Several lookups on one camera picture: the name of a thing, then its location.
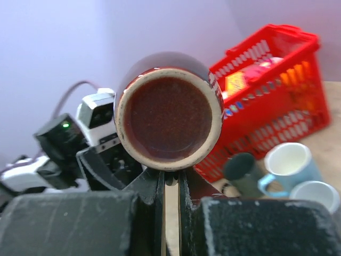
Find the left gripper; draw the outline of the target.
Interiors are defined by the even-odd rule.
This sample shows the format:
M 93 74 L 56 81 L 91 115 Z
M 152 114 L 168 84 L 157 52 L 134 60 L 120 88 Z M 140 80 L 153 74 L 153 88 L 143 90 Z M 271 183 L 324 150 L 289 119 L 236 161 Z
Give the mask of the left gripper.
M 76 160 L 92 191 L 122 190 L 143 172 L 121 143 L 88 147 L 76 154 Z

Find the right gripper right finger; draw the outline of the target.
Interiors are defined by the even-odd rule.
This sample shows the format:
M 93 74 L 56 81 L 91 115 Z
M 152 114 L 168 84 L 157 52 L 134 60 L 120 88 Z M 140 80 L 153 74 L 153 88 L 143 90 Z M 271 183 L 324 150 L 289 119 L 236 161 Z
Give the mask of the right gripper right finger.
M 181 255 L 340 255 L 340 234 L 311 201 L 228 198 L 195 170 L 179 172 Z

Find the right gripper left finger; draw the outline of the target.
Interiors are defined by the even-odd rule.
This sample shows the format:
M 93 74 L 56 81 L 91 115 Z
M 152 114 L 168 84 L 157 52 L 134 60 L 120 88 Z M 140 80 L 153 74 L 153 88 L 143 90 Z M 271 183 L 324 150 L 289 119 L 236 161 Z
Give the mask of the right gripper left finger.
M 164 255 L 164 175 L 123 190 L 28 194 L 1 217 L 1 255 Z

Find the dark grey mug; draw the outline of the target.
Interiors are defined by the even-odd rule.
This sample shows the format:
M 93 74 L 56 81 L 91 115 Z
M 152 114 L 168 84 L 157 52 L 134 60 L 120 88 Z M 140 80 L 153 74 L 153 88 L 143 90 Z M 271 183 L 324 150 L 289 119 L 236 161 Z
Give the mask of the dark grey mug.
M 259 198 L 264 195 L 258 188 L 258 181 L 264 173 L 250 153 L 234 155 L 225 163 L 223 175 L 227 182 L 222 187 L 222 193 L 228 187 L 234 187 L 242 198 Z

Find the small maroon cup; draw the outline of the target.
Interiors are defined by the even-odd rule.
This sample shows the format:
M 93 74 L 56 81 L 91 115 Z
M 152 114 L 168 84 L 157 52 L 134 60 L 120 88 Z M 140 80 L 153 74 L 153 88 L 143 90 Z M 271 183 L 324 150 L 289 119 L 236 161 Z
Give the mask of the small maroon cup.
M 162 171 L 202 161 L 220 137 L 223 115 L 215 75 L 179 52 L 139 60 L 123 78 L 115 102 L 115 125 L 125 150 Z

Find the light blue mug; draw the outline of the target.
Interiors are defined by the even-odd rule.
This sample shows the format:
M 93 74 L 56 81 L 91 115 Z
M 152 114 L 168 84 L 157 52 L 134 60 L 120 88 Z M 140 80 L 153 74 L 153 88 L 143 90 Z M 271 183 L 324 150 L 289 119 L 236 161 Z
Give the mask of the light blue mug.
M 298 142 L 275 146 L 266 154 L 264 165 L 268 174 L 258 180 L 258 189 L 268 197 L 289 197 L 298 184 L 323 180 L 310 149 Z M 282 186 L 282 191 L 268 191 L 268 186 L 274 181 Z

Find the blue speckled mug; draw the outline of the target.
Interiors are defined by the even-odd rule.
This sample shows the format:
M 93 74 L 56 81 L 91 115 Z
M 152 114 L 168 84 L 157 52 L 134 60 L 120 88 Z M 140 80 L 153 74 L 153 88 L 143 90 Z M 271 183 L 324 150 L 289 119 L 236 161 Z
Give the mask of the blue speckled mug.
M 331 214 L 340 210 L 340 195 L 328 183 L 322 181 L 306 181 L 293 188 L 290 199 L 314 201 L 322 204 Z

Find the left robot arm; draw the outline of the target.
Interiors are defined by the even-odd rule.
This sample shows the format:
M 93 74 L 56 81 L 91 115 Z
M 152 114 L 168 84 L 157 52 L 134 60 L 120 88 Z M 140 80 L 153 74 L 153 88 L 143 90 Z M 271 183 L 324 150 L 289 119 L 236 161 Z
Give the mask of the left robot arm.
M 123 148 L 112 116 L 85 124 L 62 114 L 35 133 L 41 147 L 1 172 L 1 185 L 13 195 L 123 189 L 142 166 Z

